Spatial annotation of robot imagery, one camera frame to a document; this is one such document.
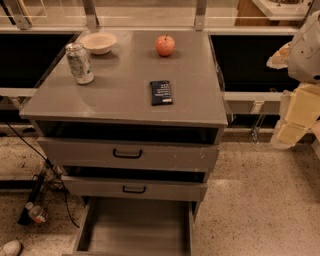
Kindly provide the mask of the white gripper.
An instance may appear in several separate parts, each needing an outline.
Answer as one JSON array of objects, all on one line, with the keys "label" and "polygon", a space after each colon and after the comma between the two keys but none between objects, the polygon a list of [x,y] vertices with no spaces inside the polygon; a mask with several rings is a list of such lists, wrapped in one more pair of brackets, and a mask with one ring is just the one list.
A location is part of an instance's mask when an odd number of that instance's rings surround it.
[{"label": "white gripper", "polygon": [[272,69],[288,67],[291,78],[304,82],[293,92],[284,92],[280,119],[271,137],[274,148],[288,149],[307,133],[320,116],[320,86],[313,85],[320,83],[320,11],[310,15],[291,43],[278,49],[266,65]]}]

